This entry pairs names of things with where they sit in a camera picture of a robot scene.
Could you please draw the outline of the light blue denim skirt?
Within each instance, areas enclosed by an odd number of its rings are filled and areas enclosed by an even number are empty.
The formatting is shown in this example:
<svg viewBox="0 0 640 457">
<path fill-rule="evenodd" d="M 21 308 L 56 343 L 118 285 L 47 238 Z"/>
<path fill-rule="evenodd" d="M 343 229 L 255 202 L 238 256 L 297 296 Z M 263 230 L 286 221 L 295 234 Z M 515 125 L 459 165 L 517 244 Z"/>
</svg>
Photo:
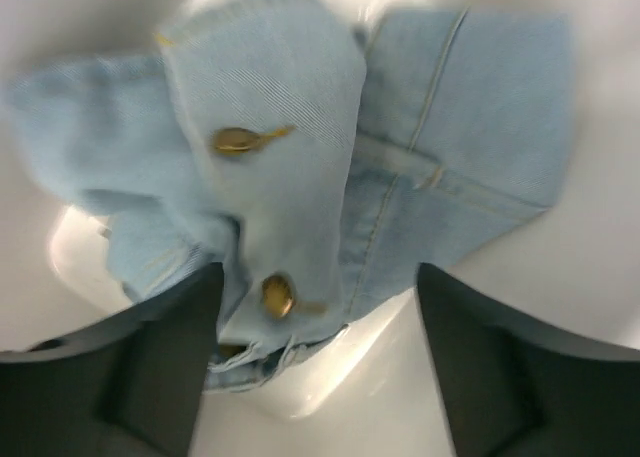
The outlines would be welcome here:
<svg viewBox="0 0 640 457">
<path fill-rule="evenodd" d="M 256 388 L 558 199 L 571 139 L 561 14 L 226 0 L 157 50 L 3 87 L 35 179 L 110 224 L 131 300 L 224 267 L 205 387 Z"/>
</svg>

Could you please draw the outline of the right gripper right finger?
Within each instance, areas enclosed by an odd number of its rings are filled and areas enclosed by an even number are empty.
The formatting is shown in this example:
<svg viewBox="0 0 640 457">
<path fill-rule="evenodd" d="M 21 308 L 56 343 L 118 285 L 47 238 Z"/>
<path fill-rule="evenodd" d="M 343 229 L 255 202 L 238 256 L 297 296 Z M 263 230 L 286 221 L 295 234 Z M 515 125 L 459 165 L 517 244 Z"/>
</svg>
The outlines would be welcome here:
<svg viewBox="0 0 640 457">
<path fill-rule="evenodd" d="M 555 327 L 431 264 L 417 291 L 456 455 L 638 455 L 638 350 Z"/>
</svg>

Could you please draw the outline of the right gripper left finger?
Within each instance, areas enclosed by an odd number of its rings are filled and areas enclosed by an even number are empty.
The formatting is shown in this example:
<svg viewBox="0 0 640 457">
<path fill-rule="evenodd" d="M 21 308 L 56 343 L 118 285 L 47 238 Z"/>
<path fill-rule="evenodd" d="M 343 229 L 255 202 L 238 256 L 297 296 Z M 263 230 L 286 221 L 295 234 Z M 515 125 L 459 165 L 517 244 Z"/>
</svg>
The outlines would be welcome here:
<svg viewBox="0 0 640 457">
<path fill-rule="evenodd" d="M 223 286 L 210 264 L 91 326 L 2 352 L 2 455 L 188 455 Z"/>
</svg>

